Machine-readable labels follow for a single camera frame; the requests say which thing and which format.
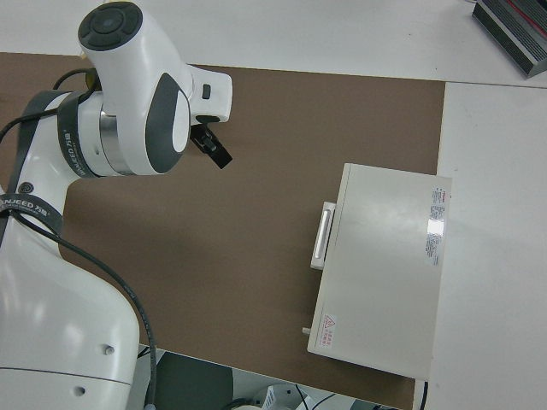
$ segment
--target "black band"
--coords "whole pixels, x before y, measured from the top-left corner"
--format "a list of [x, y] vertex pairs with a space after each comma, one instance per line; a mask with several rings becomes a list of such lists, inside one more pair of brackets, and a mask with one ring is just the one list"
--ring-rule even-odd
[[[47, 109], [48, 105], [63, 94], [64, 91], [42, 91], [35, 96], [26, 106], [23, 115], [36, 114]], [[19, 177], [21, 176], [21, 170], [25, 163], [26, 155], [31, 147], [32, 140], [36, 128], [38, 127], [38, 120], [26, 121], [21, 124], [19, 129], [19, 140], [17, 142], [17, 154], [15, 156], [14, 171], [11, 173], [9, 179], [8, 192], [16, 192], [17, 185], [19, 184]], [[3, 241], [3, 234], [6, 232], [6, 224], [8, 218], [4, 218], [0, 215], [0, 245]]]
[[30, 194], [0, 195], [0, 214], [10, 209], [33, 216], [55, 234], [61, 235], [62, 215], [43, 199]]
[[57, 132], [62, 156], [80, 178], [96, 178], [85, 163], [78, 134], [78, 99], [81, 91], [71, 93], [57, 108]]

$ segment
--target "screw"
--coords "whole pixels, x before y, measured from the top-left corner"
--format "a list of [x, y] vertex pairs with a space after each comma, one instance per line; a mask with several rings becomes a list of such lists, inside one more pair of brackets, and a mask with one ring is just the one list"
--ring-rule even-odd
[[34, 186], [30, 182], [23, 182], [19, 185], [20, 194], [30, 194], [32, 191], [34, 191]]

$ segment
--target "robot button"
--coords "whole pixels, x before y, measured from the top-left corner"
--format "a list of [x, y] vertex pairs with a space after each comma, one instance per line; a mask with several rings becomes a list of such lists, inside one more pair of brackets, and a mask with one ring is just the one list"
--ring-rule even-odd
[[125, 12], [125, 17], [126, 21], [121, 30], [125, 34], [132, 34], [138, 26], [138, 11], [136, 9], [129, 9]]
[[210, 98], [211, 98], [211, 86], [209, 84], [204, 84], [202, 99], [209, 100]]
[[84, 18], [84, 20], [82, 21], [82, 24], [79, 25], [79, 36], [80, 37], [87, 37], [87, 35], [90, 33], [91, 31], [91, 16], [88, 15], [87, 17]]
[[123, 14], [116, 9], [105, 9], [98, 12], [93, 18], [93, 31], [101, 34], [110, 34], [120, 28], [123, 23]]
[[110, 34], [97, 34], [92, 33], [89, 37], [89, 44], [94, 47], [113, 47], [121, 41], [121, 36], [117, 32], [112, 32]]

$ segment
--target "cable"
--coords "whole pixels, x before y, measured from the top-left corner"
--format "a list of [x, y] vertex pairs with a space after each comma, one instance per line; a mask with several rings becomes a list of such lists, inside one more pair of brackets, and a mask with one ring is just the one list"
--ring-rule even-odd
[[330, 399], [331, 397], [334, 397], [334, 396], [335, 396], [335, 394], [332, 393], [331, 395], [328, 395], [327, 397], [325, 397], [323, 400], [319, 400], [319, 402], [318, 402], [315, 406], [313, 406], [313, 407], [311, 408], [311, 410], [315, 410], [317, 407], [319, 407], [319, 405], [320, 405], [322, 402], [327, 401], [328, 399]]
[[87, 259], [89, 262], [93, 263], [97, 267], [105, 271], [121, 288], [126, 292], [129, 298], [132, 300], [133, 304], [138, 310], [141, 320], [144, 324], [144, 329], [146, 330], [146, 336], [148, 337], [148, 343], [150, 345], [150, 383], [148, 385], [148, 390], [146, 392], [146, 404], [154, 405], [156, 399], [156, 380], [157, 380], [157, 368], [156, 368], [156, 340], [148, 320], [148, 315], [144, 311], [144, 307], [141, 304], [140, 300], [137, 298], [137, 295], [131, 289], [123, 278], [118, 275], [112, 268], [106, 265], [104, 262], [97, 259], [95, 256], [88, 254], [83, 249], [78, 248], [76, 245], [64, 240], [63, 238], [46, 231], [45, 229], [40, 228], [37, 225], [34, 225], [30, 220], [27, 220], [17, 211], [13, 209], [9, 210], [9, 215], [17, 220], [22, 225], [30, 228], [31, 230], [39, 233], [40, 235], [47, 237], [48, 239], [60, 244], [64, 248], [72, 250], [75, 254], [80, 255], [81, 257]]
[[137, 354], [137, 359], [140, 359], [141, 357], [146, 356], [148, 353], [150, 353], [150, 348], [149, 348], [148, 346], [146, 346], [145, 348], [143, 348], [143, 349]]
[[[88, 73], [88, 74], [93, 76], [93, 82], [91, 84], [91, 87], [89, 87], [89, 89], [84, 94], [82, 94], [78, 99], [78, 104], [81, 104], [85, 100], [87, 100], [89, 97], [91, 97], [91, 94], [93, 94], [93, 92], [95, 92], [95, 89], [97, 88], [97, 85], [99, 84], [99, 79], [98, 79], [98, 76], [97, 76], [97, 70], [95, 68], [87, 68], [87, 69], [81, 68], [80, 70], [73, 70], [73, 72], [75, 72], [75, 71]], [[64, 74], [60, 79], [57, 80], [57, 82], [61, 81], [63, 79], [63, 77], [67, 76], [70, 73], [71, 72], [68, 72], [68, 73]], [[27, 121], [40, 120], [44, 117], [50, 117], [52, 115], [57, 115], [57, 108], [48, 109], [48, 110], [42, 111], [40, 113], [22, 115], [21, 117], [17, 117], [14, 120], [11, 120], [0, 131], [0, 143], [3, 141], [4, 136], [9, 132], [9, 130], [11, 130], [17, 124], [20, 124], [22, 122], [27, 122]]]
[[429, 383], [424, 383], [424, 394], [421, 397], [421, 404], [420, 404], [420, 410], [424, 410], [426, 408], [426, 401], [427, 401], [427, 389], [429, 388]]
[[68, 78], [72, 77], [76, 74], [83, 74], [83, 73], [89, 73], [89, 68], [76, 68], [75, 70], [71, 70], [68, 73], [63, 74], [53, 85], [53, 90], [59, 90], [59, 87], [61, 84]]
[[306, 403], [306, 399], [304, 399], [304, 395], [302, 394], [302, 391], [298, 387], [298, 384], [295, 384], [295, 386], [297, 387], [298, 393], [300, 394], [300, 397], [302, 398], [302, 403], [304, 403], [304, 407], [306, 407], [306, 410], [309, 410], [308, 404]]
[[41, 113], [22, 115], [21, 117], [17, 117], [14, 120], [11, 120], [0, 131], [0, 143], [2, 142], [4, 136], [8, 133], [8, 131], [11, 130], [17, 124], [19, 124], [21, 122], [26, 122], [26, 121], [39, 120], [41, 118], [50, 117], [50, 116], [56, 115], [56, 114], [57, 114], [57, 108], [52, 108], [52, 109], [48, 109], [46, 111], [42, 111]]

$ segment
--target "white table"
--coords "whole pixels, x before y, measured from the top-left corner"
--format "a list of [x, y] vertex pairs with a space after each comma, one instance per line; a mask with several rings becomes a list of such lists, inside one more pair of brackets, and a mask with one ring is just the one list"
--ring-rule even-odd
[[544, 407], [546, 108], [546, 90], [447, 84], [438, 174], [452, 199], [427, 408]]
[[[465, 0], [134, 0], [189, 63], [547, 87], [525, 80]], [[99, 2], [3, 0], [0, 51], [78, 55]]]

